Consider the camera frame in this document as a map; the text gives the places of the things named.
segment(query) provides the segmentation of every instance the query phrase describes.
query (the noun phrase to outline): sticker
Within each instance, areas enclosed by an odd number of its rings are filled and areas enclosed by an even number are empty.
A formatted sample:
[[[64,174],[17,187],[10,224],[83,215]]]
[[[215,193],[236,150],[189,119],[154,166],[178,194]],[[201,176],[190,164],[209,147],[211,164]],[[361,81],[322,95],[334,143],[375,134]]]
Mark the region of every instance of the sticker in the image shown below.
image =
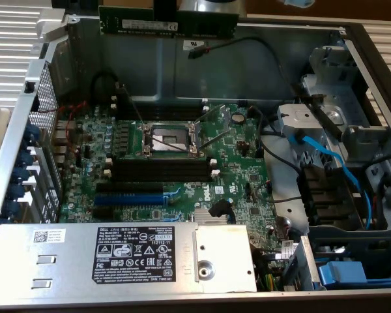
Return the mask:
[[[282,242],[281,254],[283,259],[289,259],[295,252],[294,241],[286,240]]]
[[[182,45],[182,50],[183,51],[190,51],[196,47],[200,47],[203,45],[204,45],[204,41],[184,40],[184,43]]]
[[[222,186],[215,186],[214,191],[216,194],[224,194],[224,189]]]
[[[97,284],[175,282],[174,227],[99,227],[93,280]]]
[[[122,27],[125,29],[153,30],[153,31],[178,31],[178,23],[122,20]]]
[[[63,243],[65,241],[65,229],[60,230],[35,230],[34,243]]]

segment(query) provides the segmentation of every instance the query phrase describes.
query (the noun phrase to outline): connector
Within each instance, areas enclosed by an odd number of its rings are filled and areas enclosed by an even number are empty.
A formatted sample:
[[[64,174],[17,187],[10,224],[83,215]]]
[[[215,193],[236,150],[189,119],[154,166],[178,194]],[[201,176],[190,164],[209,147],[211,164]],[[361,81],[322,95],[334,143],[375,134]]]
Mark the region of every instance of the connector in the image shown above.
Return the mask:
[[[188,58],[189,59],[198,59],[199,57],[202,57],[203,55],[205,55],[206,53],[209,53],[209,52],[210,52],[209,47],[206,47],[206,46],[196,47],[190,51],[190,53],[188,54]]]

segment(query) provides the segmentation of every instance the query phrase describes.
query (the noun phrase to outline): metal grille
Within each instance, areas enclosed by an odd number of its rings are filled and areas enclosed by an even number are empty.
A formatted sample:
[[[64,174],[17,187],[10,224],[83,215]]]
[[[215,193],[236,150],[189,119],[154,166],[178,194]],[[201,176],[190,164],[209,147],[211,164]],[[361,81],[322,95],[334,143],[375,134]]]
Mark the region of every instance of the metal grille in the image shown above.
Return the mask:
[[[44,70],[42,71],[42,74],[40,76],[38,99],[39,110],[38,112],[31,112],[29,119],[31,123],[36,125],[37,127],[45,128],[48,131],[48,134],[50,134],[50,137],[52,138],[53,130],[55,128],[56,123],[56,109],[58,108],[58,103],[55,97],[55,92],[53,91],[53,85],[48,64],[45,64]]]
[[[46,63],[40,75],[38,88],[39,109],[29,114],[32,124],[42,129],[41,147],[44,150],[44,157],[51,174],[51,180],[55,186],[57,197],[61,199],[62,182],[58,167],[55,163],[52,151],[52,138],[55,124],[57,122],[58,103],[53,90],[51,75]]]

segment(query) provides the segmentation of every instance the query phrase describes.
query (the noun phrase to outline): yellow wire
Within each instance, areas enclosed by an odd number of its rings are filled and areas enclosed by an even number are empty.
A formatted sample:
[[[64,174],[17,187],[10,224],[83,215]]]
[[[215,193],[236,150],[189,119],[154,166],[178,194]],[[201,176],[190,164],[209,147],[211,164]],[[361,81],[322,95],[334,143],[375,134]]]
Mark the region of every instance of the yellow wire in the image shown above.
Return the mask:
[[[269,282],[270,282],[270,288],[271,288],[271,291],[274,291],[274,283],[272,281],[272,278],[271,278],[271,274],[267,275],[268,276],[268,279],[269,279]]]

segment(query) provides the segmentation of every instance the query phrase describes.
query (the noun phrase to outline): barcode sticker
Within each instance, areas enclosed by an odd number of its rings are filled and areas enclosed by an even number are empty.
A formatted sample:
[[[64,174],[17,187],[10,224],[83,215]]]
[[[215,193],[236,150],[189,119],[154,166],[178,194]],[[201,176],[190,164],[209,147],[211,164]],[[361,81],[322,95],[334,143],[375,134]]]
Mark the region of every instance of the barcode sticker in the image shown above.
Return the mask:
[[[63,243],[65,241],[65,229],[60,230],[35,230],[34,243]]]
[[[286,240],[282,242],[281,254],[283,259],[289,259],[295,252],[294,241]]]
[[[224,189],[222,186],[215,186],[214,191],[216,194],[224,194]]]
[[[178,23],[159,21],[122,20],[125,29],[139,29],[151,31],[178,31]]]

